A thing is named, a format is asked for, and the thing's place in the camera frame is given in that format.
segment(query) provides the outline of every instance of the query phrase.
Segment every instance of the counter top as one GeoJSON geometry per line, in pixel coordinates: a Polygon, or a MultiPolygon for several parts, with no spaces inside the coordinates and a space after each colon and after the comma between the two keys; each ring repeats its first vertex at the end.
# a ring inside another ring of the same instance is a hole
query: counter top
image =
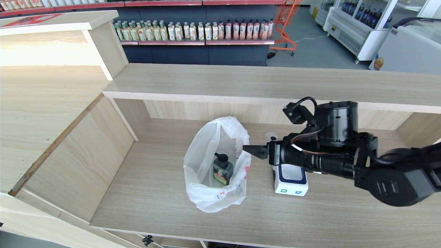
{"type": "Polygon", "coordinates": [[[108,81],[98,66],[0,70],[0,191],[8,192],[108,81]]]}
{"type": "Polygon", "coordinates": [[[92,30],[114,18],[118,11],[70,12],[48,19],[36,25],[2,27],[24,17],[0,19],[0,36],[55,31],[92,30]]]}
{"type": "MultiPolygon", "coordinates": [[[[436,247],[441,195],[411,207],[387,206],[351,180],[308,173],[304,197],[274,193],[267,161],[252,158],[240,205],[207,214],[187,196],[183,157],[204,121],[152,119],[109,186],[91,226],[165,237],[266,247],[436,247]]],[[[250,143],[297,132],[293,125],[243,124],[250,143]]],[[[368,130],[379,153],[404,147],[395,131],[368,130]]]]}
{"type": "Polygon", "coordinates": [[[441,76],[392,71],[222,65],[129,64],[109,98],[286,105],[357,101],[359,109],[441,113],[441,76]]]}

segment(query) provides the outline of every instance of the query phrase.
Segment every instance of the bottle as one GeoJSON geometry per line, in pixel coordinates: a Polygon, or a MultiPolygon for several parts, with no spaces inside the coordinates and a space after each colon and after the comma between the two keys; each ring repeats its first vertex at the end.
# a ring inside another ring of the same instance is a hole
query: bottle
{"type": "Polygon", "coordinates": [[[184,36],[186,39],[190,38],[190,26],[188,26],[188,23],[184,23],[184,36]]]}
{"type": "Polygon", "coordinates": [[[144,30],[144,26],[141,26],[141,23],[136,23],[136,26],[138,27],[138,36],[139,40],[145,41],[146,40],[146,31],[144,30]]]}
{"type": "Polygon", "coordinates": [[[386,24],[383,28],[388,28],[389,23],[392,21],[392,14],[390,14],[389,18],[387,18],[386,24]]]}
{"type": "Polygon", "coordinates": [[[273,27],[274,27],[274,20],[271,19],[268,23],[268,38],[271,38],[273,36],[273,27]]]}
{"type": "Polygon", "coordinates": [[[175,33],[176,33],[176,40],[177,41],[181,41],[184,38],[184,34],[182,32],[182,28],[181,28],[180,23],[176,23],[175,33]]]}
{"type": "Polygon", "coordinates": [[[369,14],[370,14],[370,5],[367,6],[367,9],[364,11],[363,16],[361,17],[360,21],[361,21],[362,23],[366,22],[366,20],[367,20],[369,14]]]}
{"type": "Polygon", "coordinates": [[[123,35],[123,29],[121,27],[122,27],[121,24],[117,23],[115,29],[116,29],[116,33],[118,34],[118,37],[120,38],[120,41],[123,41],[124,35],[123,35]]]}
{"type": "Polygon", "coordinates": [[[259,33],[259,38],[262,39],[262,35],[263,35],[263,27],[266,25],[266,20],[263,20],[262,24],[260,25],[260,33],[259,33]]]}
{"type": "Polygon", "coordinates": [[[239,40],[239,23],[234,20],[233,24],[233,40],[239,40]]]}
{"type": "Polygon", "coordinates": [[[263,26],[263,32],[262,32],[262,40],[266,40],[268,38],[268,24],[265,23],[263,26]]]}
{"type": "Polygon", "coordinates": [[[350,16],[352,16],[352,15],[354,14],[356,8],[357,8],[357,4],[355,4],[355,3],[351,3],[351,4],[349,5],[349,12],[348,12],[348,14],[349,14],[350,16]]]}
{"type": "Polygon", "coordinates": [[[256,20],[254,23],[253,40],[257,40],[259,38],[259,27],[259,20],[256,20]]]}
{"type": "Polygon", "coordinates": [[[126,41],[131,41],[132,40],[132,35],[130,34],[130,29],[129,29],[128,25],[124,24],[123,27],[124,27],[123,28],[124,39],[126,41]]]}
{"type": "Polygon", "coordinates": [[[219,35],[219,28],[217,27],[217,24],[213,24],[213,40],[217,40],[219,35]]]}
{"type": "Polygon", "coordinates": [[[175,40],[175,29],[173,28],[173,25],[168,25],[168,36],[170,37],[171,41],[175,40]]]}
{"type": "Polygon", "coordinates": [[[378,12],[376,14],[373,15],[372,20],[370,22],[370,27],[375,29],[375,27],[377,26],[378,20],[381,18],[382,15],[382,11],[383,9],[379,9],[378,12]]]}
{"type": "Polygon", "coordinates": [[[153,34],[155,35],[155,40],[157,41],[161,40],[161,30],[159,29],[156,22],[153,22],[153,34]]]}
{"type": "Polygon", "coordinates": [[[218,38],[219,40],[223,40],[224,39],[224,24],[222,23],[222,21],[219,22],[219,34],[218,34],[218,38]]]}
{"type": "Polygon", "coordinates": [[[190,40],[195,41],[196,40],[196,27],[194,26],[194,24],[190,24],[190,40]]]}
{"type": "Polygon", "coordinates": [[[363,10],[364,10],[364,4],[361,4],[359,10],[357,11],[357,14],[355,15],[355,19],[360,20],[360,17],[363,14],[363,10]]]}
{"type": "Polygon", "coordinates": [[[227,20],[227,24],[225,25],[225,40],[231,40],[231,22],[227,20]]]}
{"type": "Polygon", "coordinates": [[[164,22],[159,23],[159,30],[161,31],[161,38],[163,41],[168,41],[168,33],[167,29],[165,28],[164,22]]]}
{"type": "Polygon", "coordinates": [[[210,28],[210,23],[205,24],[205,39],[206,40],[211,40],[211,28],[210,28]]]}
{"type": "Polygon", "coordinates": [[[240,24],[239,28],[239,39],[245,40],[245,32],[247,30],[247,24],[245,23],[245,20],[242,20],[242,23],[240,24]]]}
{"type": "Polygon", "coordinates": [[[371,11],[371,13],[369,13],[369,16],[367,17],[367,20],[364,24],[366,24],[367,26],[370,26],[370,22],[372,21],[372,19],[374,18],[374,15],[377,14],[377,8],[374,8],[373,11],[371,11]]]}
{"type": "Polygon", "coordinates": [[[134,41],[139,41],[138,28],[134,25],[134,23],[130,24],[130,35],[132,35],[132,39],[134,41]]]}
{"type": "Polygon", "coordinates": [[[253,20],[250,20],[247,26],[247,40],[253,39],[253,29],[254,29],[253,20]]]}
{"type": "Polygon", "coordinates": [[[155,35],[153,34],[153,27],[150,21],[147,21],[147,26],[145,27],[146,30],[146,37],[148,41],[154,41],[155,35]]]}
{"type": "Polygon", "coordinates": [[[234,166],[228,161],[226,154],[214,154],[217,158],[213,161],[213,176],[222,184],[229,185],[234,172],[234,166]]]}
{"type": "Polygon", "coordinates": [[[199,34],[199,40],[200,41],[203,41],[203,40],[205,40],[205,38],[204,38],[204,26],[202,26],[202,23],[199,23],[199,26],[198,26],[198,34],[199,34]]]}

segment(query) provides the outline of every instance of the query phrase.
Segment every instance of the label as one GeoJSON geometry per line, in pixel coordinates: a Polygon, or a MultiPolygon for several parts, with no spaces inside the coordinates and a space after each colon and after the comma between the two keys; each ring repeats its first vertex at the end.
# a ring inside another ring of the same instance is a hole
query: label
{"type": "Polygon", "coordinates": [[[276,156],[274,158],[274,165],[280,164],[280,145],[276,145],[276,156]]]}
{"type": "Polygon", "coordinates": [[[20,20],[17,20],[15,22],[11,22],[10,24],[6,24],[6,25],[4,25],[2,27],[35,25],[35,24],[42,23],[42,22],[44,22],[46,20],[52,19],[52,18],[57,17],[57,16],[62,15],[62,14],[63,13],[28,16],[28,17],[24,17],[24,18],[22,18],[20,20]]]}

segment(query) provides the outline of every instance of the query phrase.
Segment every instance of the blue bottle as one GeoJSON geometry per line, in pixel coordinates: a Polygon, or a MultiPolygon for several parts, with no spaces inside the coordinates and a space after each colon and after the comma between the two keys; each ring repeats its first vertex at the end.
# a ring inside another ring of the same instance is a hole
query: blue bottle
{"type": "Polygon", "coordinates": [[[360,21],[361,21],[362,23],[366,22],[367,17],[369,16],[369,14],[370,14],[370,5],[369,5],[369,6],[367,7],[367,9],[364,11],[363,16],[361,17],[360,21]]]}
{"type": "Polygon", "coordinates": [[[359,10],[357,11],[357,14],[355,15],[355,19],[360,20],[361,14],[363,14],[364,10],[364,4],[361,4],[359,10]]]}
{"type": "Polygon", "coordinates": [[[391,21],[392,21],[392,14],[390,14],[389,18],[387,18],[386,24],[385,24],[385,26],[383,28],[387,28],[391,21]]]}
{"type": "Polygon", "coordinates": [[[376,14],[372,15],[372,20],[369,25],[371,28],[375,28],[377,26],[377,23],[380,20],[381,15],[383,14],[382,11],[383,9],[379,9],[376,14]]]}
{"type": "Polygon", "coordinates": [[[369,13],[369,16],[367,17],[367,20],[364,24],[370,26],[370,22],[372,21],[372,18],[374,18],[374,15],[376,14],[377,14],[377,8],[374,8],[374,10],[371,13],[369,13]]]}

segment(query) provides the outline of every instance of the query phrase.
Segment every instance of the display fridge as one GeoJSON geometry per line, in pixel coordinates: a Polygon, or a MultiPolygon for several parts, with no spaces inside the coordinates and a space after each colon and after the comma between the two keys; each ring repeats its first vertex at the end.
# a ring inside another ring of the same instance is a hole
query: display fridge
{"type": "Polygon", "coordinates": [[[432,18],[441,0],[336,0],[323,30],[355,54],[355,63],[373,60],[399,20],[432,18]]]}
{"type": "Polygon", "coordinates": [[[395,24],[369,69],[441,74],[441,19],[406,18],[395,24]]]}

